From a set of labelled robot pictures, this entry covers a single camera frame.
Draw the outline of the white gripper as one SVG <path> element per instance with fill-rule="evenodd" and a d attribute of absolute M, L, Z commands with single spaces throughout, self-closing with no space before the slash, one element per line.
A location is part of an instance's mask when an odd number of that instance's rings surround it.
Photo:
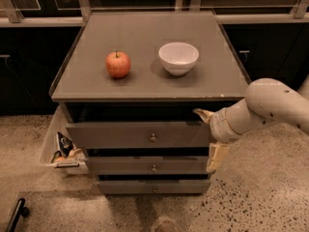
<path fill-rule="evenodd" d="M 193 109 L 193 112 L 197 114 L 204 123 L 210 123 L 211 135 L 219 141 L 210 144 L 209 159 L 206 166 L 208 173 L 216 171 L 228 155 L 230 145 L 226 143 L 233 143 L 240 139 L 240 134 L 237 133 L 230 124 L 228 111 L 228 108 L 222 108 L 214 113 L 201 108 Z"/>

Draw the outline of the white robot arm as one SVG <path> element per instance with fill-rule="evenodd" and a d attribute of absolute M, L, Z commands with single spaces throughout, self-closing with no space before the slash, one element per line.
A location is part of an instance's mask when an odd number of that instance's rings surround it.
<path fill-rule="evenodd" d="M 309 101 L 272 78 L 260 78 L 250 83 L 244 98 L 232 106 L 216 112 L 195 108 L 193 112 L 210 126 L 215 139 L 210 144 L 208 173 L 217 170 L 229 153 L 230 145 L 249 131 L 286 123 L 309 134 Z"/>

